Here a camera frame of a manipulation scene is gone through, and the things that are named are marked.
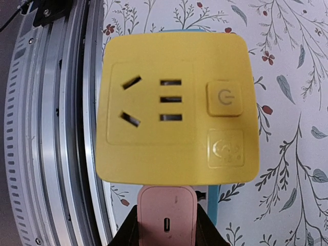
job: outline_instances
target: electrical outlet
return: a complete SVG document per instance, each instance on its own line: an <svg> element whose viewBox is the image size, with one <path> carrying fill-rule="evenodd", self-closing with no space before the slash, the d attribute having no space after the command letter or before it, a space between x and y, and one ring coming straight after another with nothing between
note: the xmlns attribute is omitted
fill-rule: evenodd
<svg viewBox="0 0 328 246"><path fill-rule="evenodd" d="M259 170L255 89L237 35L152 33L106 47L96 169L110 182L247 182Z"/></svg>

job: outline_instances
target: floral wallpaper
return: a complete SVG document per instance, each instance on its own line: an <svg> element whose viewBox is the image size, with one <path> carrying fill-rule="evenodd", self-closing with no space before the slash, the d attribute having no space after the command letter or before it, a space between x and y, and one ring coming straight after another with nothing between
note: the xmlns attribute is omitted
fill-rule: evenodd
<svg viewBox="0 0 328 246"><path fill-rule="evenodd" d="M104 8L104 47L172 29L245 39L261 168L252 182L221 186L216 226L233 246L328 245L328 1L104 0ZM111 187L119 228L141 186Z"/></svg>

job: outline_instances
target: blue edge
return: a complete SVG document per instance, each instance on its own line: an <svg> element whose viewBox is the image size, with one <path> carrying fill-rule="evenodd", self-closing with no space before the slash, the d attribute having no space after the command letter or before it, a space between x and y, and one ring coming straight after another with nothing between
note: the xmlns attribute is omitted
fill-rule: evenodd
<svg viewBox="0 0 328 246"><path fill-rule="evenodd" d="M205 32L205 31L200 29L188 29L188 30L166 30L163 32ZM209 191L208 191L207 215L215 226L217 224L220 188L221 186L209 186Z"/></svg>

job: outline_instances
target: metal frame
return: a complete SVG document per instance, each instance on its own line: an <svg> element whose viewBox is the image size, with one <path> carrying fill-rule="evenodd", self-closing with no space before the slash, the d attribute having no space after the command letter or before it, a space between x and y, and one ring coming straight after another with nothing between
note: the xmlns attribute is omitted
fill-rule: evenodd
<svg viewBox="0 0 328 246"><path fill-rule="evenodd" d="M4 137L11 204L24 246L96 246L112 239L105 191L89 155L95 104L88 105L90 132L80 125L88 121L85 90L96 98L100 85L101 2L74 1L68 17L44 28L33 28L36 10L29 10L18 34Z"/></svg>

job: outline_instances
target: dark gray surface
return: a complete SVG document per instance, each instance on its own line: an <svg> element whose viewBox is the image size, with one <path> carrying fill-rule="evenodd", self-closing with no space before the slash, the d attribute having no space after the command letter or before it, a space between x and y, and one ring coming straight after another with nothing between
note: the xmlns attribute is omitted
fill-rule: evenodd
<svg viewBox="0 0 328 246"><path fill-rule="evenodd" d="M0 26L17 10L20 0L0 0ZM7 188L4 158L4 105L11 55L22 17L16 19L0 33L0 245L22 245L17 232Z"/></svg>

